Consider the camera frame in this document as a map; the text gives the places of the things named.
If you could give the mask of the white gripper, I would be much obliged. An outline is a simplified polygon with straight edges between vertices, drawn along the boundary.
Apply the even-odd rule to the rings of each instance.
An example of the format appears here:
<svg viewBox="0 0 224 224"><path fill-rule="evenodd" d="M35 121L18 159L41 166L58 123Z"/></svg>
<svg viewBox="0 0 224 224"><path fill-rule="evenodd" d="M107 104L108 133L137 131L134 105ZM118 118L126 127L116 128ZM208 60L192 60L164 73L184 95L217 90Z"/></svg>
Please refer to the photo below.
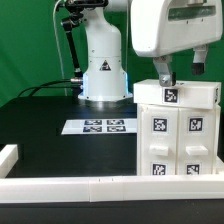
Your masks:
<svg viewBox="0 0 224 224"><path fill-rule="evenodd" d="M221 0L132 0L130 14L133 49L138 56L154 57L162 87L176 85L168 54L195 47L192 74L205 72L207 44L223 32Z"/></svg>

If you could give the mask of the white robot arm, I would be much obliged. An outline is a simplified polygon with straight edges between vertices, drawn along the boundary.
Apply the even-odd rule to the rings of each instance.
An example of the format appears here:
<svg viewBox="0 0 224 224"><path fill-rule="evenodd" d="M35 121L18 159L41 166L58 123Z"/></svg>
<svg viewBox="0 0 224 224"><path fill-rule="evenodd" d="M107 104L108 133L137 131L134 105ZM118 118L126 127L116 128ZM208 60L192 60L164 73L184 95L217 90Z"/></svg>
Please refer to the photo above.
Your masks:
<svg viewBox="0 0 224 224"><path fill-rule="evenodd" d="M208 45L221 39L221 0L65 0L71 28L83 24L88 43L88 68L79 98L116 102L130 98L121 65L121 34L105 17L106 10L130 5L132 46L140 57L153 59L162 86L176 84L171 55L194 51L192 73L205 71Z"/></svg>

